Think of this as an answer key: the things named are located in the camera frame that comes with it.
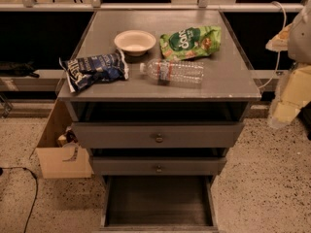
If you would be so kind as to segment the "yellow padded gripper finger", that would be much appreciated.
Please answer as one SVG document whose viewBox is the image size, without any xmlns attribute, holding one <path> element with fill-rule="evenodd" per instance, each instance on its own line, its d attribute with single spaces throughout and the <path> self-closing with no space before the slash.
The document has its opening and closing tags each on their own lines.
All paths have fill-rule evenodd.
<svg viewBox="0 0 311 233">
<path fill-rule="evenodd" d="M 268 125 L 280 129 L 289 125 L 311 102 L 311 66 L 298 63 L 280 79 L 271 102 Z"/>
<path fill-rule="evenodd" d="M 265 48 L 275 52 L 286 51 L 288 49 L 288 39 L 291 27 L 291 24 L 285 26 L 278 34 L 267 42 Z"/>
</svg>

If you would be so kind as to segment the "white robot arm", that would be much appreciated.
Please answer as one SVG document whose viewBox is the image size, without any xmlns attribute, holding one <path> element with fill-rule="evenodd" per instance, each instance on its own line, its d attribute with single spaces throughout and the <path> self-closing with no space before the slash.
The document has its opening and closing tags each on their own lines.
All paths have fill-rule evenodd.
<svg viewBox="0 0 311 233">
<path fill-rule="evenodd" d="M 278 129 L 289 125 L 311 102 L 311 0 L 265 48 L 286 51 L 294 61 L 294 68 L 279 80 L 269 110 L 268 124 Z"/>
</svg>

